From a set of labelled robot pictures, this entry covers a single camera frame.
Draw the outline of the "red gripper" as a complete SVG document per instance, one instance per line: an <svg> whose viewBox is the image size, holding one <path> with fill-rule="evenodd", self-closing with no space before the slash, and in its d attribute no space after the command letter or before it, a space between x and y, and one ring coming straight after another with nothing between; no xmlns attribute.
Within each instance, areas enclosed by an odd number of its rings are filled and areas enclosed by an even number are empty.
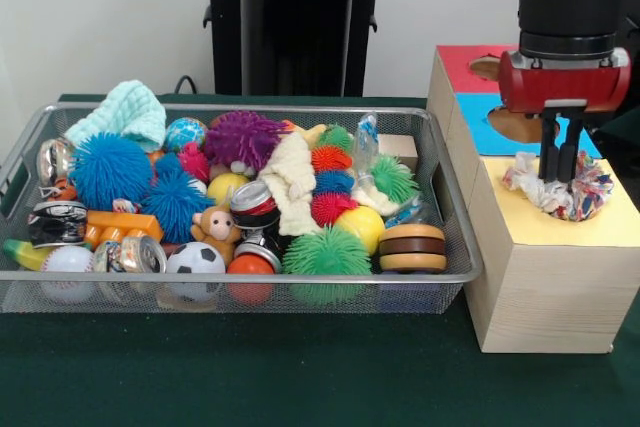
<svg viewBox="0 0 640 427"><path fill-rule="evenodd" d="M541 114L547 110L581 109L588 114L613 112L624 100L631 80L631 58L616 47L605 58L552 60L505 51L499 62L499 90L511 112ZM539 178L555 180L558 150L554 117L541 118ZM583 120L570 118L558 158L558 180L575 176Z"/></svg>

